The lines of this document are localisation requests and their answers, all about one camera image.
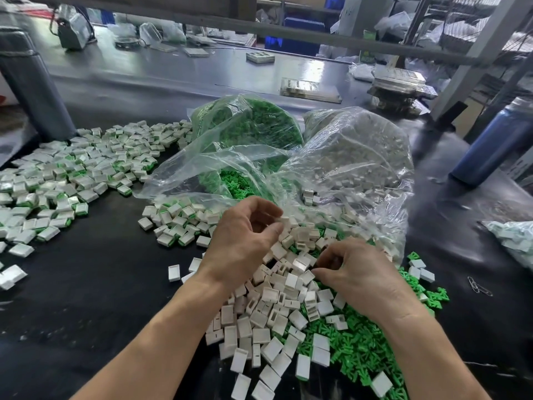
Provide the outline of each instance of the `left hand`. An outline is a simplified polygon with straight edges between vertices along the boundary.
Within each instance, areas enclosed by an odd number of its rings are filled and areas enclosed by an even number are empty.
[[[249,196],[226,210],[205,253],[197,276],[220,283],[228,296],[252,277],[278,241],[283,210],[258,196]]]

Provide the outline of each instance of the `plastic wrap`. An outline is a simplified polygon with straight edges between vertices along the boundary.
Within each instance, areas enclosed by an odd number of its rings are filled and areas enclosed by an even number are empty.
[[[179,44],[187,43],[187,38],[183,33],[181,24],[174,21],[161,21],[161,28],[163,29],[163,40],[166,42],[173,42]]]
[[[496,236],[500,244],[524,267],[533,270],[533,221],[484,221],[482,224]]]
[[[303,145],[300,128],[283,109],[252,95],[233,95],[191,115],[193,142],[165,161],[138,197],[182,193],[272,199],[266,176]]]
[[[402,253],[414,175],[407,135],[377,114],[349,107],[306,114],[304,139],[267,179],[276,203],[311,221],[344,222],[349,212],[360,235]],[[302,207],[302,189],[317,192],[320,205]]]
[[[231,95],[197,108],[191,115],[193,135],[214,131],[220,148],[266,144],[294,150],[303,145],[294,118],[280,107],[255,95]]]

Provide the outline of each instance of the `blue bin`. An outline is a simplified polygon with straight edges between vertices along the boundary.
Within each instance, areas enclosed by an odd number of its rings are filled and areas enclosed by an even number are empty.
[[[324,8],[336,9],[341,11],[344,8],[344,2],[346,0],[326,0]]]
[[[325,31],[323,22],[309,21],[307,19],[288,17],[285,18],[284,24],[285,26],[289,26],[291,28],[300,28],[316,32]],[[314,57],[316,53],[318,53],[320,45],[310,42],[303,42],[301,40],[282,39],[267,36],[265,39],[265,49]]]

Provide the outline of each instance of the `metal bar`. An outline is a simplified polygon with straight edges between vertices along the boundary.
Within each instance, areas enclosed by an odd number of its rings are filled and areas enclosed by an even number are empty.
[[[523,21],[531,5],[533,0],[501,0],[466,56],[493,62],[515,28]],[[435,100],[431,117],[438,120],[455,103],[466,100],[484,73],[485,69],[461,65]]]
[[[216,16],[186,15],[169,10],[153,9],[143,6],[132,6],[117,4],[102,0],[33,0],[41,3],[62,2],[66,4],[81,4],[85,7],[106,9],[108,11],[124,12],[126,14],[136,14],[150,16],[154,18],[169,19],[171,21],[181,22],[197,26],[209,26],[210,28],[219,28],[233,30],[244,33],[255,33],[260,36],[274,36],[278,38],[288,38],[325,44],[353,49],[364,49],[373,53],[383,53],[391,55],[403,55],[412,58],[434,60],[437,62],[458,64],[465,66],[488,66],[492,60],[477,56],[463,56],[458,53],[448,53],[441,51],[432,51],[415,46],[389,44],[374,40],[358,39],[349,36],[306,31],[298,28],[263,24],[260,22],[241,21],[239,19],[230,19]]]
[[[415,16],[413,17],[411,25],[409,26],[409,29],[407,30],[407,33],[405,35],[405,39],[403,40],[404,45],[413,44],[413,39],[415,39],[416,32],[418,31],[420,24],[424,20],[431,1],[432,0],[420,0],[420,2],[418,3],[418,6],[416,7]]]

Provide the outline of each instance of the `workbench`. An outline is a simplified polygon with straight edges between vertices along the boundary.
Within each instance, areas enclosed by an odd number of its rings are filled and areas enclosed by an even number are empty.
[[[246,50],[235,48],[214,49],[207,59],[181,51],[118,51],[102,27],[97,44],[66,53],[47,21],[21,17],[19,25],[30,31],[77,127],[142,119],[168,123],[208,101],[242,92],[265,93],[260,95],[296,118],[310,109],[340,107],[278,96],[282,77],[335,85],[341,106],[369,107],[368,84],[350,79],[343,63],[276,54],[274,65],[255,66],[245,61]],[[531,397],[533,277],[479,221],[531,220],[533,199],[500,172],[480,188],[466,189],[447,177],[466,151],[465,142],[423,119],[390,120],[408,133],[416,168],[405,251],[422,257],[436,286],[447,289],[451,299],[437,320],[494,400]],[[202,250],[158,245],[153,233],[137,225],[145,205],[109,191],[90,204],[87,218],[75,220],[49,243],[36,244],[28,258],[0,255],[6,266],[17,263],[29,273],[15,288],[0,292],[0,301],[13,301],[0,311],[1,399],[69,398],[181,286],[168,282],[167,267],[180,264],[185,275]],[[468,276],[494,295],[474,293]],[[176,398],[229,399],[235,374],[228,362],[220,362],[218,346],[202,341]],[[276,390],[277,399],[375,399],[336,366],[313,364],[307,383],[294,378],[294,369],[295,362]]]

